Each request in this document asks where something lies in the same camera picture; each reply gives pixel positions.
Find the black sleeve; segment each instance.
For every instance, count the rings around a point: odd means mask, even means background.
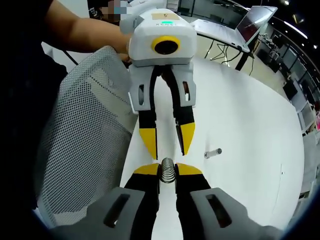
[[[18,11],[22,14],[22,20],[30,19],[35,23],[39,23],[44,20],[53,1],[54,0],[19,0],[20,4],[17,9],[19,9]]]

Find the laptop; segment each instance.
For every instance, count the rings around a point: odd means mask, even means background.
[[[248,44],[275,14],[277,9],[273,6],[252,6],[235,29],[201,19],[197,19],[191,25],[200,35],[233,45],[236,48],[240,47],[243,52],[248,53],[250,52]]]

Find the mesh chair back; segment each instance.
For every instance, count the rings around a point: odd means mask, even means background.
[[[87,206],[119,186],[137,121],[130,75],[103,47],[62,81],[35,166],[38,208],[48,227],[71,225]]]

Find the yellow circular lens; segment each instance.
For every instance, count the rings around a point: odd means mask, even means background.
[[[180,47],[180,40],[175,36],[160,36],[152,41],[151,48],[161,55],[173,54]]]

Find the floor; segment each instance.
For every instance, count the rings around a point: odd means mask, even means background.
[[[197,18],[194,17],[188,17],[188,16],[183,16],[184,19],[186,19],[188,22],[193,22]],[[196,56],[200,58],[204,58],[208,52],[208,49],[210,48],[212,43],[212,40],[206,37],[202,36],[197,36],[197,52]],[[217,44],[222,44],[217,41],[213,42],[212,48],[209,51],[208,55],[206,56],[206,59],[210,60],[211,58],[214,58],[218,56],[222,51],[219,49]],[[234,58],[237,54],[239,53],[238,50],[228,47],[226,51],[226,56],[223,54],[219,55],[218,58],[214,60],[215,62],[222,63],[223,61],[231,60]],[[228,64],[230,68],[235,69],[237,66],[238,61],[240,60],[242,56],[242,53],[237,56],[234,60],[229,61],[228,63],[223,63],[223,64]],[[248,58],[247,61],[245,62],[243,68],[241,69],[242,72],[247,73],[248,75],[251,73],[251,76],[255,78],[256,80],[262,82],[263,84],[267,85],[274,91],[276,91],[278,94],[280,94],[282,97],[284,97],[286,100],[288,100],[284,90],[283,86],[285,84],[285,78],[283,75],[280,73],[280,71],[274,73],[271,68],[266,66],[257,56],[255,56],[254,61],[252,58]]]

